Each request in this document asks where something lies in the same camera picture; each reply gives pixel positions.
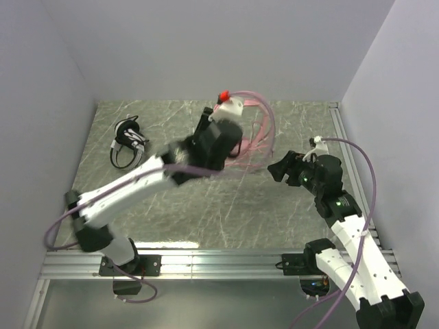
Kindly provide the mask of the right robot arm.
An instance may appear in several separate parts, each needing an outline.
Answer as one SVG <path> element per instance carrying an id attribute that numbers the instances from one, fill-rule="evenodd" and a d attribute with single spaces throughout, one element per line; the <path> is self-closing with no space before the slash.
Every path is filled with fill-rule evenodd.
<path id="1" fill-rule="evenodd" d="M 357 202 L 343 188 L 341 161 L 335 156 L 289 151 L 268 166 L 274 181 L 301 186 L 314 196 L 319 215 L 342 243 L 346 262 L 327 239 L 308 243 L 305 266 L 326 274 L 356 312 L 360 328 L 415 328 L 425 307 L 392 270 L 373 239 Z"/>

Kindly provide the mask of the white black headphones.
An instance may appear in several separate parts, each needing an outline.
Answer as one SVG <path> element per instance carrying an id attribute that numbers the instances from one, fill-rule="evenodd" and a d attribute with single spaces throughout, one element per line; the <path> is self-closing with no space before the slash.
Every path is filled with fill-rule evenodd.
<path id="1" fill-rule="evenodd" d="M 138 115 L 128 115 L 114 127 L 115 138 L 110 146 L 110 163 L 116 169 L 131 171 L 141 164 L 146 145 L 150 140 L 141 132 L 137 122 L 138 117 Z M 118 156 L 123 147 L 130 149 L 133 152 L 133 157 L 128 164 L 120 165 Z"/>

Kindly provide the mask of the pink headphones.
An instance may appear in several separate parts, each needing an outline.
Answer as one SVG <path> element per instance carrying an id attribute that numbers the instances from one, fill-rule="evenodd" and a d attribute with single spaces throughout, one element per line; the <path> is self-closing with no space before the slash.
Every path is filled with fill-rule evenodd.
<path id="1" fill-rule="evenodd" d="M 243 137 L 230 151 L 226 160 L 228 162 L 243 160 L 252 150 L 252 141 L 249 138 Z"/>

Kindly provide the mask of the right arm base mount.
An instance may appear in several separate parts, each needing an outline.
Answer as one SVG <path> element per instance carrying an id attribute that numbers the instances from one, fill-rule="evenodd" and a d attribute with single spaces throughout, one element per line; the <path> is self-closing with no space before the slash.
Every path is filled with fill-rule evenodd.
<path id="1" fill-rule="evenodd" d="M 320 299 L 330 295 L 329 276 L 309 263 L 304 254 L 282 254 L 275 267 L 284 276 L 297 276 L 300 290 L 306 297 Z"/>

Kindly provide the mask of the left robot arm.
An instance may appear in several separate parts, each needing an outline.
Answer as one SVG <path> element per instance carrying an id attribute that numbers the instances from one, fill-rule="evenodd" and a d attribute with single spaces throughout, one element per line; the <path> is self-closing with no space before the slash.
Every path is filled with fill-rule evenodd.
<path id="1" fill-rule="evenodd" d="M 170 142 L 141 166 L 87 193 L 65 194 L 72 210 L 73 232 L 83 252 L 101 252 L 121 270 L 132 273 L 140 263 L 134 241 L 110 226 L 116 215 L 146 197 L 192 179 L 220 172 L 241 141 L 241 127 L 230 119 L 212 119 L 205 108 L 195 132 Z"/>

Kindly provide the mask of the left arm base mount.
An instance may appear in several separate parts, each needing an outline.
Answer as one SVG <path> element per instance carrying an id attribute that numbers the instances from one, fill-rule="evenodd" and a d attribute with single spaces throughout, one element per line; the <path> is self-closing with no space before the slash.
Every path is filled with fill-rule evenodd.
<path id="1" fill-rule="evenodd" d="M 157 278 L 161 273 L 162 256 L 141 254 L 138 263 L 129 268 L 117 267 L 108 257 L 101 259 L 98 276 L 112 278 L 112 290 L 116 297 L 131 297 L 140 293 L 146 278 Z"/>

